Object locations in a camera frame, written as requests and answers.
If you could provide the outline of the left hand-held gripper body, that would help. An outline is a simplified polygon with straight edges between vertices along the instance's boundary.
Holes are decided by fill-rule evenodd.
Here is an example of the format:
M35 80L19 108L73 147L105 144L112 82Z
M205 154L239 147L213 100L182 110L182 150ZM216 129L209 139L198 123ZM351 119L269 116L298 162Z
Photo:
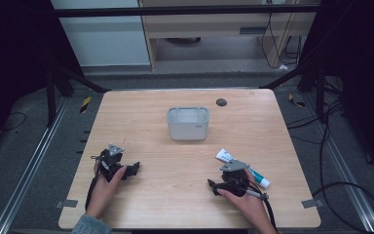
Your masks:
M110 182L114 174L122 167L120 161L123 157L124 148L116 146L112 143L100 152L98 156L92 156L97 161L95 174L103 175Z

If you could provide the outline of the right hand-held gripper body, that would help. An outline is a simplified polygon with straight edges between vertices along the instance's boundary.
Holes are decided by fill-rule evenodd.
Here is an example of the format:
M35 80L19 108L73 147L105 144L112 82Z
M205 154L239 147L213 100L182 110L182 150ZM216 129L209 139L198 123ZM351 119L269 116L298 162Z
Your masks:
M222 172L223 183L221 188L238 197L242 197L248 188L248 175L245 172L247 164L239 160L231 160L225 163Z

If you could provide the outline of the white toothpaste tube teal label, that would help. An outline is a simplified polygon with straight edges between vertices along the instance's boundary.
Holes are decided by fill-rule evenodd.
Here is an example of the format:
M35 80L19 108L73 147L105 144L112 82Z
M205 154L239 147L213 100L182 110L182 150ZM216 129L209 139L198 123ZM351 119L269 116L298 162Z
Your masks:
M263 188L267 188L270 185L270 181L268 179L257 173L248 163L236 159L224 148L222 148L216 154L215 158L224 163L224 165L220 168L222 172L232 173L239 170L248 169L253 175L255 181Z

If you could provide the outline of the white plastic bin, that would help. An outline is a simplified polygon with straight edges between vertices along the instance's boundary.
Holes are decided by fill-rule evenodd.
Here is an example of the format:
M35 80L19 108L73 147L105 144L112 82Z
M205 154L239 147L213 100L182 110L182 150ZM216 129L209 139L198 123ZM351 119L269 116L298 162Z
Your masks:
M205 107L173 107L167 114L173 140L204 140L207 137L209 111Z

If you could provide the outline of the person's left hand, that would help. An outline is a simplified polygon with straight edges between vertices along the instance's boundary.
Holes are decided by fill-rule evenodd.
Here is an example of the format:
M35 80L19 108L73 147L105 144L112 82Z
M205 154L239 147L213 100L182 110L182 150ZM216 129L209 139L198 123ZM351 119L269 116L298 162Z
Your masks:
M86 209L86 214L95 218L101 218L103 212L112 201L117 192L118 185L126 172L127 167L119 169L110 181L107 181L103 175L100 175L93 188L91 199Z

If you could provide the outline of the person's right hand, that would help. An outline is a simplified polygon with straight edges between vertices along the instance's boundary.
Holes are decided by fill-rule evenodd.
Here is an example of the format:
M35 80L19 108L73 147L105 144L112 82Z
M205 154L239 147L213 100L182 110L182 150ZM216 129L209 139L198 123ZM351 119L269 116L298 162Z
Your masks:
M238 197L231 192L222 197L232 203L241 212L244 219L253 226L253 228L255 224L260 224L262 222L271 223L264 204L260 199L249 194Z

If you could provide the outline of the yellow black striped tape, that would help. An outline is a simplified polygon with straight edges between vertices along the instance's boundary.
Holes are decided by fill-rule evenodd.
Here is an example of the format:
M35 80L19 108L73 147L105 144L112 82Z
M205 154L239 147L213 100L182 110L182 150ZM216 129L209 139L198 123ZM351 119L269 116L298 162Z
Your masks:
M288 94L288 100L298 107L305 107L304 101L298 101L293 94Z
M84 98L84 100L82 102L82 105L80 107L79 113L85 113L86 112L86 110L88 109L88 106L91 102L91 99L92 99L92 97L90 97L90 96Z

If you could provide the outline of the black metal stand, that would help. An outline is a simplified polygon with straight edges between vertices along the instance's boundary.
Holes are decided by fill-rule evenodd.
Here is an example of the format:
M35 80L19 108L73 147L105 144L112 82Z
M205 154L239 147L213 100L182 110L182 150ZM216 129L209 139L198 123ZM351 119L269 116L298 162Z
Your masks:
M55 89L58 89L63 97L71 97L74 94L74 89L69 82L70 79L79 82L97 93L108 92L108 89L98 86L86 79L83 75L79 75L61 65L55 58L50 58L46 67L47 74L45 80L48 104L48 127L50 127L56 120Z
M324 69L319 62L300 62L296 68L284 74L276 81L261 86L261 89L273 90L279 85L299 75L301 75L301 80L297 85L297 89L300 92L305 93L312 87L316 87L316 114L319 120L324 123Z

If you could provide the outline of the white cabinet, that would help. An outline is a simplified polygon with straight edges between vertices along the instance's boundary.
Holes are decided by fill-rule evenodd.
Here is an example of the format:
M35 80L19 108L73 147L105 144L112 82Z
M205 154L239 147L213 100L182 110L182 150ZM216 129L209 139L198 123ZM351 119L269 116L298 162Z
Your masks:
M51 0L56 10L137 8L137 0ZM62 18L82 67L149 65L141 17Z

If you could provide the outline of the black curtain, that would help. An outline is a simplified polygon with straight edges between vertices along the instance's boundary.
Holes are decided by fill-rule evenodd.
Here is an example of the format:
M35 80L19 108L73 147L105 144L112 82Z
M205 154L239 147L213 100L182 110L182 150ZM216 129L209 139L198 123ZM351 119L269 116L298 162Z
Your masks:
M302 52L342 79L343 102L374 157L374 0L319 0Z
M17 6L25 13L54 7L51 0L0 0L0 130L16 100L46 86L46 69L32 49Z

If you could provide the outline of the light wooden desk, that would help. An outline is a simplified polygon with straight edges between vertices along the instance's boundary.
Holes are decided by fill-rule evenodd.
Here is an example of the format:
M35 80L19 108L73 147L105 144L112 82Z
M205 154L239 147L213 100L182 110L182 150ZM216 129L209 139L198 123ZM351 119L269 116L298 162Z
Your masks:
M137 0L143 7L216 5L316 4L319 0ZM195 38L249 35L261 44L271 66L280 63L287 40L309 34L314 13L272 13L232 15L143 16L149 58L156 64L159 41L168 38Z

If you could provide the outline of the aluminium floor rail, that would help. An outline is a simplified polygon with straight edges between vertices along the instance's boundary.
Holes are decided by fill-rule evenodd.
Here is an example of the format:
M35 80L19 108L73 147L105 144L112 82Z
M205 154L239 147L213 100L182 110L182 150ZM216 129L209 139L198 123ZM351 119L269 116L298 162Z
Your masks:
M12 193L5 209L0 214L0 234L7 234L11 224L18 213L20 205L22 204L26 193L33 181L41 162L46 155L46 152L52 142L56 130L61 122L65 109L69 103L69 97L62 97L60 99L59 107L56 109L56 116L52 124L50 124L43 133L38 145L36 146L31 159L29 160L19 182Z
M357 180L344 160L341 151L330 133L328 125L323 124L320 120L316 120L316 125L323 134L320 152L326 149L338 176L343 181L343 186L347 190L364 230L374 234L374 210L369 202L369 196L365 194L363 188L359 188Z

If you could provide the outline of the black horizontal frame bar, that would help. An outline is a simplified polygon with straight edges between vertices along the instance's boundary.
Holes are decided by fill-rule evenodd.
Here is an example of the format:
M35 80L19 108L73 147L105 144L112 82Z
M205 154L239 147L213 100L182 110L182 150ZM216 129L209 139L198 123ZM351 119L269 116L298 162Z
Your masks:
M62 9L53 10L51 15L58 18L86 17L132 17L132 16L184 16L221 14L270 14L270 13L312 13L321 8L320 4L292 5L227 5L227 6L178 6L143 8L105 9Z

